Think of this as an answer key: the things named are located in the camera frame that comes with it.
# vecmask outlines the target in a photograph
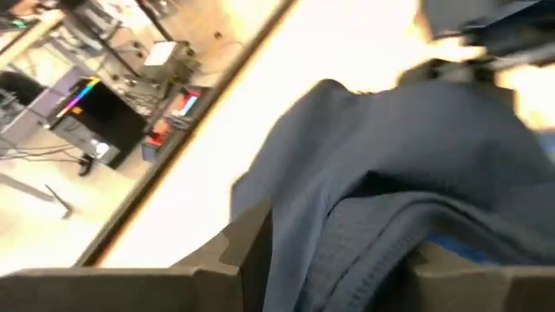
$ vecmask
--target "blue jacket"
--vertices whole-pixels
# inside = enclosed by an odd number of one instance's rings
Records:
[[[499,263],[555,263],[555,168],[495,91],[321,81],[300,99],[232,193],[234,217],[272,202],[264,310],[362,311],[436,232]]]

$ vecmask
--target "tiled floor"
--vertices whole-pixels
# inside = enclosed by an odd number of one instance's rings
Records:
[[[210,86],[221,76],[243,46],[258,32],[265,18],[277,5],[277,0],[182,0],[168,1],[179,7],[164,20],[165,26],[178,40],[190,41],[203,63],[201,74],[194,82]],[[223,37],[216,40],[213,33]],[[150,48],[160,34],[150,27],[123,29],[113,38],[114,46],[128,45],[137,38]],[[134,54],[124,58],[135,68],[142,59]],[[87,61],[96,68],[97,59]],[[16,62],[43,84],[51,84],[68,68],[69,63],[53,49],[32,49]],[[120,73],[121,66],[109,61],[99,74],[108,80]],[[65,142],[51,132],[39,130],[25,144],[28,147],[58,146]],[[72,150],[70,155],[79,156]],[[53,159],[70,159],[60,154]],[[0,161],[0,172],[36,189],[49,193],[51,187],[63,200],[75,207],[69,220],[62,220],[64,208],[0,185],[0,275],[29,267],[69,266],[96,232],[108,220],[114,209],[131,192],[149,163],[142,160],[140,149],[117,170],[97,165],[86,178],[77,176],[78,165],[67,162],[27,162],[22,159]]]

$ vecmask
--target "rgb light strip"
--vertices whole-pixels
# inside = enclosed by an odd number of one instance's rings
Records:
[[[92,89],[95,86],[95,84],[97,84],[100,81],[101,80],[98,78],[91,79],[91,81],[87,84],[87,86],[73,100],[71,100],[71,102],[68,105],[66,105],[66,107],[56,116],[56,118],[60,118],[65,113],[67,113],[72,107],[75,106],[75,104],[77,104],[78,101],[80,101],[83,98],[83,96],[85,96],[85,94],[88,93],[88,91],[90,91],[90,89]]]

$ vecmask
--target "desktop computer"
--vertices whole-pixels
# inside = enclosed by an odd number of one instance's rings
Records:
[[[96,77],[82,78],[47,117],[47,128],[116,168],[144,137],[147,121]]]

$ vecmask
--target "desk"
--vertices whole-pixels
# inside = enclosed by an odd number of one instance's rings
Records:
[[[41,22],[19,38],[0,55],[0,68],[10,65],[35,42],[43,39],[65,17],[60,10],[50,10],[41,15]]]
[[[467,51],[453,49],[452,43],[423,43],[413,23],[416,8],[414,0],[296,2],[96,265],[167,267],[220,231],[228,223],[233,183],[248,169],[274,122],[317,81],[332,78],[353,91],[379,91],[392,88],[401,72],[430,57],[463,58]],[[517,68],[499,78],[523,90],[519,113],[535,127],[555,125],[549,109],[534,117],[554,96],[534,82],[547,75],[546,81],[553,81],[553,73]]]

